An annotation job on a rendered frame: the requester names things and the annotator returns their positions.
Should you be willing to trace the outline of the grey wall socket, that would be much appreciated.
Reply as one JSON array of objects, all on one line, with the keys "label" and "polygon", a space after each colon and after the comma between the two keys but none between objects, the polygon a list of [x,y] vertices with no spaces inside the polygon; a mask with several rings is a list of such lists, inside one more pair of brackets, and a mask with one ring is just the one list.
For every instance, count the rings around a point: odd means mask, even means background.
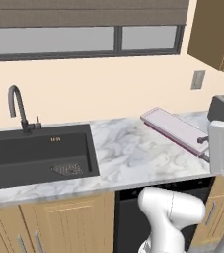
[{"label": "grey wall socket", "polygon": [[202,87],[202,83],[205,77],[205,70],[196,70],[193,73],[192,82],[191,82],[191,89],[198,90]]}]

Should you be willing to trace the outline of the light wood cupboard door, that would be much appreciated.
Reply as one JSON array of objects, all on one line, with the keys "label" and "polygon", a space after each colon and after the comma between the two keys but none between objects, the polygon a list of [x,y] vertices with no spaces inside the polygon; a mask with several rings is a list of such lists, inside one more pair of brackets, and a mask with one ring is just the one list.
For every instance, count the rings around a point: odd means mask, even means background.
[{"label": "light wood cupboard door", "polygon": [[114,192],[20,204],[35,252],[113,253]]},{"label": "light wood cupboard door", "polygon": [[[216,207],[208,226],[206,226],[205,222],[211,210],[212,202],[216,202]],[[215,177],[205,206],[206,215],[203,222],[197,226],[191,242],[193,247],[217,243],[224,235],[224,177]]]},{"label": "light wood cupboard door", "polygon": [[22,253],[18,235],[22,236],[27,253],[35,253],[20,208],[0,208],[0,253]]}]

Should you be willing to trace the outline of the dark grey tap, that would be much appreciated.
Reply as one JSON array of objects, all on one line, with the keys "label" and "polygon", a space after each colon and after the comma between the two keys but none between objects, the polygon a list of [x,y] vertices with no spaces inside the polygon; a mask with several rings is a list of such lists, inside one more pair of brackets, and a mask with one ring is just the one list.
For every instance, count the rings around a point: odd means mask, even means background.
[{"label": "dark grey tap", "polygon": [[16,116],[15,104],[18,104],[18,109],[21,117],[21,126],[24,134],[31,134],[35,129],[41,129],[41,122],[37,119],[35,124],[30,124],[27,120],[21,92],[16,85],[11,85],[8,90],[8,106],[10,117]]}]

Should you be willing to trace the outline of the black dishwasher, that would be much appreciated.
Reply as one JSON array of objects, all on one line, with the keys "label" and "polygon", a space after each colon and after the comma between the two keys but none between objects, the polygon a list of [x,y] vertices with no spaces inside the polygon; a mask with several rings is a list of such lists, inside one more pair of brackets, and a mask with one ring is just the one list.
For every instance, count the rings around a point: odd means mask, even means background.
[{"label": "black dishwasher", "polygon": [[[158,185],[158,188],[191,194],[206,203],[213,177]],[[138,206],[142,187],[115,192],[113,253],[138,253],[141,244],[150,234],[150,225]]]}]

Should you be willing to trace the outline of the dark framed window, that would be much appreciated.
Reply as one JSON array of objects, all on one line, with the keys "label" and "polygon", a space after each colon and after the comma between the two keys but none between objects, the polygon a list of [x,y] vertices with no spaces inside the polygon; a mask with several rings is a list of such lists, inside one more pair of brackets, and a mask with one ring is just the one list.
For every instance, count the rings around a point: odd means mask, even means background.
[{"label": "dark framed window", "polygon": [[175,55],[183,25],[0,28],[0,61]]}]

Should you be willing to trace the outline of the sink drain grate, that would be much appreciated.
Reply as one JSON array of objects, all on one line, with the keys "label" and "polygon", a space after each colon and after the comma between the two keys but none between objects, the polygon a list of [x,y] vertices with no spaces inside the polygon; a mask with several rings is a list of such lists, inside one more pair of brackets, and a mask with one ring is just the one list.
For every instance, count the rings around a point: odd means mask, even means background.
[{"label": "sink drain grate", "polygon": [[59,164],[50,167],[50,170],[62,176],[78,176],[83,174],[81,166],[75,164]]}]

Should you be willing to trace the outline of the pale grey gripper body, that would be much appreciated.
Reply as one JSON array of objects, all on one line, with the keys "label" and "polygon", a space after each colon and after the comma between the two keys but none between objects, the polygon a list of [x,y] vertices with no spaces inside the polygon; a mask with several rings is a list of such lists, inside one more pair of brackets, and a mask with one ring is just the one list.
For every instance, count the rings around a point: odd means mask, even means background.
[{"label": "pale grey gripper body", "polygon": [[224,122],[212,121],[208,126],[210,172],[224,177]]}]

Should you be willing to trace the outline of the black sink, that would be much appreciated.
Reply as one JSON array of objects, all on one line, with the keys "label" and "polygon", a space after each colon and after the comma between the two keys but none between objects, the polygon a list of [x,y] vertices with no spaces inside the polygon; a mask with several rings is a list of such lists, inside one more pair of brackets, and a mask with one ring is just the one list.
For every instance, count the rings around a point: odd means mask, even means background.
[{"label": "black sink", "polygon": [[[79,164],[82,175],[62,176],[53,165]],[[0,189],[95,177],[100,174],[89,125],[51,126],[25,135],[0,131]]]}]

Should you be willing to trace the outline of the pink white ice cube tray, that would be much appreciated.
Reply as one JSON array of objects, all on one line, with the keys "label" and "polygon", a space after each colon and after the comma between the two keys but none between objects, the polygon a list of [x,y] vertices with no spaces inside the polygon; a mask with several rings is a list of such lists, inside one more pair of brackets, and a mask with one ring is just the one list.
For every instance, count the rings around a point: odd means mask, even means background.
[{"label": "pink white ice cube tray", "polygon": [[207,134],[161,108],[154,108],[140,116],[149,127],[175,142],[195,156],[201,156],[208,149],[208,143],[198,143]]}]

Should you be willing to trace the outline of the brown window blind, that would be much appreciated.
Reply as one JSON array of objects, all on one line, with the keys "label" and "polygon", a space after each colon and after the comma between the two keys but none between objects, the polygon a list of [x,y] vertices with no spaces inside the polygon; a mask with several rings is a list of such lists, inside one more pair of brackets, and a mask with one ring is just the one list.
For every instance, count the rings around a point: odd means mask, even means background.
[{"label": "brown window blind", "polygon": [[0,28],[184,25],[189,0],[0,0]]}]

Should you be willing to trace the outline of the brown wall cupboard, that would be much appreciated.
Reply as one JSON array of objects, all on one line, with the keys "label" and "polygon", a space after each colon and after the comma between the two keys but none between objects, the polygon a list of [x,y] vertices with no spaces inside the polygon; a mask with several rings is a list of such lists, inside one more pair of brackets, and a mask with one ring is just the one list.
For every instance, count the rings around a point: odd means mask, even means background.
[{"label": "brown wall cupboard", "polygon": [[224,72],[224,0],[197,0],[187,53]]}]

